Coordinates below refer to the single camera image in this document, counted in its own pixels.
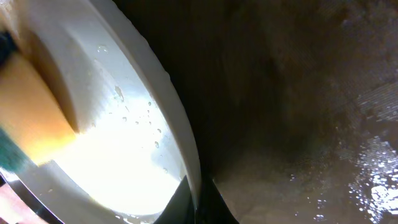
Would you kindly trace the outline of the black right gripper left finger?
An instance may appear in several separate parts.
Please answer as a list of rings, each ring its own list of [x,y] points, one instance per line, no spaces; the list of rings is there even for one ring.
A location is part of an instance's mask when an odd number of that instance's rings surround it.
[[[154,224],[194,224],[195,209],[188,180],[184,177],[165,210]]]

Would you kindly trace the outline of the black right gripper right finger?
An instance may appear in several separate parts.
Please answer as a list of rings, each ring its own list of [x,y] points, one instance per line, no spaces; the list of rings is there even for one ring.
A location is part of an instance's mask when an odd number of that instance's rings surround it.
[[[200,203],[197,209],[199,224],[239,224],[233,217],[215,183],[208,176],[202,177]]]

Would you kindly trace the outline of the green yellow sponge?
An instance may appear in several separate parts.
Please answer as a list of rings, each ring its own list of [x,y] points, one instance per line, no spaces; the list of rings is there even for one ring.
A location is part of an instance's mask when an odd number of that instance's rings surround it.
[[[1,168],[20,172],[64,151],[76,134],[42,77],[20,53],[1,65]]]

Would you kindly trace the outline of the grey plate yellow stain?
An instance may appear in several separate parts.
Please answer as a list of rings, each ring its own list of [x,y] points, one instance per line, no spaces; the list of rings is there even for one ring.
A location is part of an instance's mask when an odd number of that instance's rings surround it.
[[[76,134],[64,151],[1,178],[46,223],[154,223],[201,172],[180,98],[112,1],[2,1],[1,31],[36,69]]]

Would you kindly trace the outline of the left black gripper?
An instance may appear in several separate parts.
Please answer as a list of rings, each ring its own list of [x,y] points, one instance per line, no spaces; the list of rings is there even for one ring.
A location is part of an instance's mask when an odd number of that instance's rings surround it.
[[[7,30],[1,31],[0,42],[0,66],[3,66],[13,53],[17,52],[17,45],[14,42],[10,32]]]

